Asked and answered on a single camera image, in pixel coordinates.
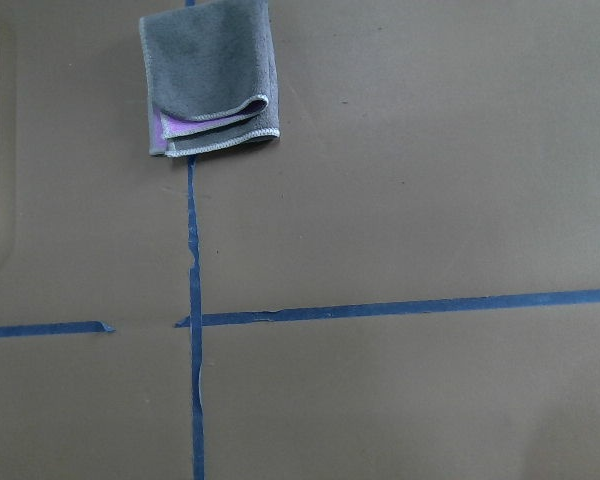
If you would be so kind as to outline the grey folded cloth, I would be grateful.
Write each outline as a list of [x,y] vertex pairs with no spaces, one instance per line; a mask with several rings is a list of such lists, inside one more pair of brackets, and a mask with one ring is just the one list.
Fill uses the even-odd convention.
[[280,135],[265,1],[208,1],[139,21],[149,151],[172,158]]

